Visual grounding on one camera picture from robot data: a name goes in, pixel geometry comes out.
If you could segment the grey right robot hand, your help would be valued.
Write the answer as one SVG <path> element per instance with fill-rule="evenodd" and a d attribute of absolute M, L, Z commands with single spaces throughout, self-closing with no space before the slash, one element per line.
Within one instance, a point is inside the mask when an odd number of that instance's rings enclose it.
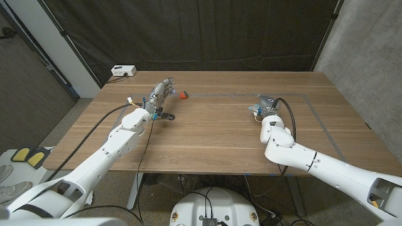
<path fill-rule="evenodd" d="M 274 106 L 276 99 L 269 95 L 258 95 L 258 103 L 254 108 L 254 116 L 258 120 L 263 120 L 267 116 L 276 115 L 278 113 L 277 108 Z"/>

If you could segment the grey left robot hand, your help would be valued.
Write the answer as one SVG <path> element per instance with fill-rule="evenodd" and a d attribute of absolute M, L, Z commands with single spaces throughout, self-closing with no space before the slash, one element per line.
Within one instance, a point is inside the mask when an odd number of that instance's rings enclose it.
<path fill-rule="evenodd" d="M 173 77 L 166 78 L 156 84 L 150 92 L 147 101 L 145 102 L 144 109 L 152 114 L 157 108 L 161 107 L 165 99 L 175 93 L 175 83 Z"/>

